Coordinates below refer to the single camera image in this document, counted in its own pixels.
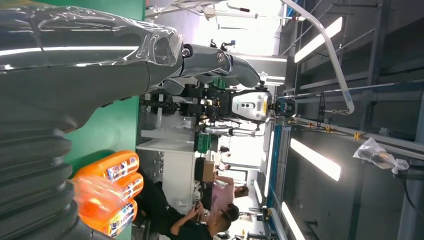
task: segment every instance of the metal frame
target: metal frame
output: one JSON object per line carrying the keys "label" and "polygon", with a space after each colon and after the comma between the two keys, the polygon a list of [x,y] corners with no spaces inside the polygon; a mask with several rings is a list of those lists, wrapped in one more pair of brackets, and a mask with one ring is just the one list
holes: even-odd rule
{"label": "metal frame", "polygon": [[[294,119],[296,121],[295,124],[315,125],[317,123],[317,121],[315,120],[308,120],[308,119],[299,118],[299,117],[295,117]],[[380,134],[368,133],[361,130],[351,129],[351,128],[337,126],[337,125],[331,125],[326,123],[321,123],[321,127],[322,129],[317,129],[317,131],[325,133],[326,132],[325,128],[328,127],[338,133],[336,134],[336,136],[345,138],[345,139],[350,139],[352,141],[355,141],[353,135],[358,134],[360,136],[360,139],[358,140],[358,142],[360,143],[364,143],[367,139],[373,138],[375,139],[376,142],[380,144],[381,147],[383,147],[390,153],[424,161],[424,145],[416,143],[416,142],[401,140],[401,139],[397,139],[393,137],[383,136]]]}
{"label": "metal frame", "polygon": [[328,49],[328,56],[331,60],[332,66],[335,71],[335,75],[337,76],[338,84],[340,85],[340,88],[342,90],[342,94],[344,97],[344,101],[346,102],[347,106],[347,114],[352,114],[355,111],[355,105],[352,101],[351,94],[349,93],[348,85],[345,80],[345,75],[343,74],[342,67],[339,64],[339,59],[336,54],[336,50],[334,49],[333,42],[329,38],[326,28],[320,23],[320,21],[310,14],[308,11],[303,9],[301,6],[297,5],[292,0],[280,0],[281,2],[287,4],[290,8],[292,8],[294,11],[298,12],[302,15],[306,20],[308,20],[315,28],[319,31],[319,33],[322,34],[324,40],[325,40],[325,46]]}

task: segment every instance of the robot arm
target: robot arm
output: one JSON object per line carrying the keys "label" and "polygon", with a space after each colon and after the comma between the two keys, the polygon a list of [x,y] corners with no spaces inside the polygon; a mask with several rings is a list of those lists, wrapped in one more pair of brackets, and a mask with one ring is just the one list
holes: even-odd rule
{"label": "robot arm", "polygon": [[260,133],[259,127],[255,130],[244,129],[232,126],[207,126],[203,129],[205,134],[223,135],[227,137],[260,137],[263,133]]}
{"label": "robot arm", "polygon": [[260,76],[244,59],[223,52],[221,49],[185,44],[182,50],[182,71],[176,77],[196,77],[204,84],[214,77],[223,77],[231,86],[242,84],[253,88]]}

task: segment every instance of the white pipe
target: white pipe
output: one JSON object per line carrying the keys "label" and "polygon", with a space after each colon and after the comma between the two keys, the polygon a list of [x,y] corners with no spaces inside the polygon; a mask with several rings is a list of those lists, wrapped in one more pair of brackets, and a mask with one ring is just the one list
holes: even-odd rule
{"label": "white pipe", "polygon": [[347,113],[352,114],[355,111],[355,105],[352,101],[351,94],[349,93],[348,85],[346,84],[345,76],[343,75],[342,67],[339,64],[337,59],[336,50],[334,49],[333,42],[326,33],[326,28],[320,23],[320,21],[310,14],[308,11],[303,9],[301,6],[297,5],[292,0],[280,0],[281,2],[287,4],[290,8],[302,15],[306,20],[308,20],[315,28],[322,34],[325,40],[325,46],[328,50],[328,56],[331,60],[332,66],[337,76],[338,84],[340,85],[341,92],[343,94],[344,101],[347,106]]}

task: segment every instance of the fluorescent light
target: fluorescent light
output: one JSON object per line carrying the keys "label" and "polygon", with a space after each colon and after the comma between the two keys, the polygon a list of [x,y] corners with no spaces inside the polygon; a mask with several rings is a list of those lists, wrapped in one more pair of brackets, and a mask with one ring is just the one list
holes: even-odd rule
{"label": "fluorescent light", "polygon": [[[328,34],[329,38],[334,37],[338,32],[342,30],[343,17],[339,17],[335,22],[333,22],[329,27],[325,29],[325,32]],[[312,41],[310,41],[306,46],[300,49],[296,55],[294,55],[294,62],[297,63],[302,60],[304,57],[308,56],[315,49],[325,43],[324,36],[322,34],[316,36]]]}
{"label": "fluorescent light", "polygon": [[263,191],[263,195],[265,196],[265,198],[268,197],[268,192],[270,188],[271,160],[273,158],[273,148],[274,148],[274,131],[271,132],[271,139],[269,140],[268,163],[266,166],[266,175],[265,175],[265,189]]}
{"label": "fluorescent light", "polygon": [[328,176],[339,181],[342,168],[335,162],[303,145],[294,138],[290,141],[290,147]]}
{"label": "fluorescent light", "polygon": [[286,80],[286,78],[283,77],[283,76],[267,76],[267,79],[272,79],[272,80]]}
{"label": "fluorescent light", "polygon": [[244,60],[259,60],[259,61],[270,61],[270,62],[287,62],[285,58],[273,58],[273,57],[263,57],[263,56],[247,56],[247,55],[236,55],[237,57]]}
{"label": "fluorescent light", "polygon": [[302,234],[298,224],[295,221],[295,218],[293,217],[292,213],[289,211],[289,208],[287,207],[285,202],[282,202],[281,204],[281,211],[284,215],[284,219],[287,221],[288,226],[291,229],[291,232],[293,232],[294,237],[296,240],[305,240],[304,235]]}
{"label": "fluorescent light", "polygon": [[278,86],[283,85],[283,83],[275,83],[275,82],[269,82],[269,81],[267,81],[267,82],[265,82],[265,85],[278,87]]}
{"label": "fluorescent light", "polygon": [[261,189],[259,189],[258,182],[255,180],[255,181],[253,182],[253,185],[254,185],[254,189],[255,189],[255,191],[256,191],[257,200],[258,200],[258,201],[259,201],[259,203],[261,204],[261,203],[262,203],[262,193],[261,193]]}
{"label": "fluorescent light", "polygon": [[265,84],[277,84],[278,86],[284,85],[284,82],[279,81],[266,81]]}

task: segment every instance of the woman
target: woman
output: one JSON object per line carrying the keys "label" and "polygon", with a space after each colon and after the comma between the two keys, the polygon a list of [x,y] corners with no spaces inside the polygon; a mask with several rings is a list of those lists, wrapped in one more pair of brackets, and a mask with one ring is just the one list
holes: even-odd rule
{"label": "woman", "polygon": [[247,197],[249,188],[244,186],[234,186],[234,179],[226,176],[216,176],[216,181],[226,183],[225,186],[214,184],[212,188],[212,200],[210,213],[225,211],[228,205],[233,204],[234,199]]}

